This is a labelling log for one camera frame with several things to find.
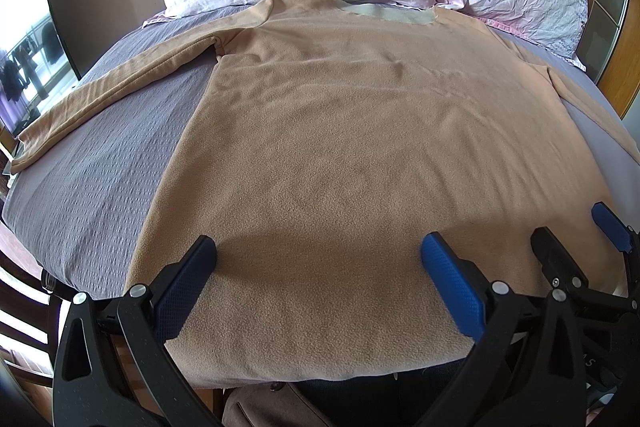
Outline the lavender textured bedsheet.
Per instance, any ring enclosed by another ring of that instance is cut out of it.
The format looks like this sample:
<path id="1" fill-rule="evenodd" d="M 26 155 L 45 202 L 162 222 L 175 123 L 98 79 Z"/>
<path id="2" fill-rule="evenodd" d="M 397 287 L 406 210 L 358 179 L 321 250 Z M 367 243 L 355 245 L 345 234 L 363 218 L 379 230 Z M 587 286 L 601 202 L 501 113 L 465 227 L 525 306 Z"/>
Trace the lavender textured bedsheet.
<path id="1" fill-rule="evenodd" d="M 225 6 L 186 17 L 158 14 L 115 42 L 81 78 L 93 82 L 172 37 L 250 7 Z M 589 77 L 542 46 L 491 28 L 572 78 L 608 113 Z M 134 246 L 168 160 L 216 64 L 212 50 L 151 86 L 127 95 L 66 137 L 14 179 L 2 219 L 36 261 L 94 299 L 122 295 Z M 580 110 L 563 102 L 589 145 L 618 217 L 639 231 L 639 166 Z"/>

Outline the wooden headboard frame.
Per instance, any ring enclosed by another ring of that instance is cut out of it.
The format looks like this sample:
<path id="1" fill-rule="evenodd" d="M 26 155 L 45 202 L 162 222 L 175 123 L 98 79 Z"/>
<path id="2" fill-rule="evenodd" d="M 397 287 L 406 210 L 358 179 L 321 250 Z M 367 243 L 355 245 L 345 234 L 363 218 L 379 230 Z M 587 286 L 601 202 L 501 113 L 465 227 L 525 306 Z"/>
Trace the wooden headboard frame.
<path id="1" fill-rule="evenodd" d="M 625 117 L 639 94 L 639 0 L 588 0 L 577 56 L 586 73 Z"/>

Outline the window with dark frame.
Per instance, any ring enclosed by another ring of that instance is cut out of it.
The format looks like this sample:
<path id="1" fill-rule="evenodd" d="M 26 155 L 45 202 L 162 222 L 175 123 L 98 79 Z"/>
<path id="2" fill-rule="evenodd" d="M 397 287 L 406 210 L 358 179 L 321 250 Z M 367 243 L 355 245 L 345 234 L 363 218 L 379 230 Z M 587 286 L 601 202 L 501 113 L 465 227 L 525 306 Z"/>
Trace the window with dark frame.
<path id="1" fill-rule="evenodd" d="M 19 135 L 78 82 L 49 0 L 1 0 L 1 126 Z"/>

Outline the tan fleece long-sleeve shirt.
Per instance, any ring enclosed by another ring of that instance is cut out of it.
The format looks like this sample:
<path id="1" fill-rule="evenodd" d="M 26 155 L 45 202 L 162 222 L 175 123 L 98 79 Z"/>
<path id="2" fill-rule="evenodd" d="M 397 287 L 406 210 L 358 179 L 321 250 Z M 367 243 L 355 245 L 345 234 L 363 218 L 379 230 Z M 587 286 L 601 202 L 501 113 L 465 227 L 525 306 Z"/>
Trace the tan fleece long-sleeve shirt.
<path id="1" fill-rule="evenodd" d="M 438 9 L 264 0 L 75 89 L 22 134 L 16 176 L 87 121 L 212 50 L 216 64 L 143 221 L 122 291 L 198 236 L 218 265 L 168 349 L 198 387 L 330 381 L 470 349 L 421 267 L 438 232 L 492 279 L 546 289 L 548 227 L 592 287 L 624 285 L 590 217 L 616 211 L 573 105 L 639 166 L 617 117 L 486 25 Z"/>

